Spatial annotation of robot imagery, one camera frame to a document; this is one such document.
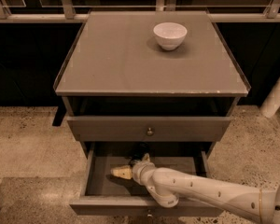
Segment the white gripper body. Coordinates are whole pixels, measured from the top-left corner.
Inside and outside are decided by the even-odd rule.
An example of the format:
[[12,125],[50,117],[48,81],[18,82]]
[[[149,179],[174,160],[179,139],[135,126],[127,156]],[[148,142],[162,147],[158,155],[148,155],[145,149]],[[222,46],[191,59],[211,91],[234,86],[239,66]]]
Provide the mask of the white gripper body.
[[139,185],[146,185],[156,166],[151,161],[139,161],[132,168],[133,180]]

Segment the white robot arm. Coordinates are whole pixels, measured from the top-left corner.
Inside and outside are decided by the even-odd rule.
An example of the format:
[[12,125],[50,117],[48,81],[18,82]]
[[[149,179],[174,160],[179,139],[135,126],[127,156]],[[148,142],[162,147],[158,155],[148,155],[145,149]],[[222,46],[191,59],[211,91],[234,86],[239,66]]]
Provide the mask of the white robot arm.
[[181,196],[208,203],[257,224],[280,224],[280,185],[276,190],[258,189],[156,167],[146,153],[111,174],[144,186],[162,207],[178,204]]

